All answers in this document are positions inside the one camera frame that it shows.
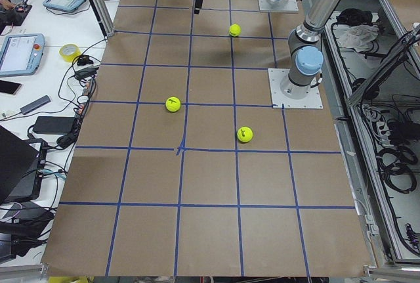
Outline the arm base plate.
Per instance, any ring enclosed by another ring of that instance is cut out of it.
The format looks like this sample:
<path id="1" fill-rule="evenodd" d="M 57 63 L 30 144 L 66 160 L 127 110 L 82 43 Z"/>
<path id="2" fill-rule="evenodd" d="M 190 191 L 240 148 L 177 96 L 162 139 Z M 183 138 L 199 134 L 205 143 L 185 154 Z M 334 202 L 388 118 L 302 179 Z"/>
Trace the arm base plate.
<path id="1" fill-rule="evenodd" d="M 261 12 L 298 13 L 297 0 L 258 0 Z"/>
<path id="2" fill-rule="evenodd" d="M 310 85 L 297 86 L 289 80 L 289 69 L 268 69 L 268 81 L 273 108 L 322 109 L 322 99 L 316 79 Z"/>

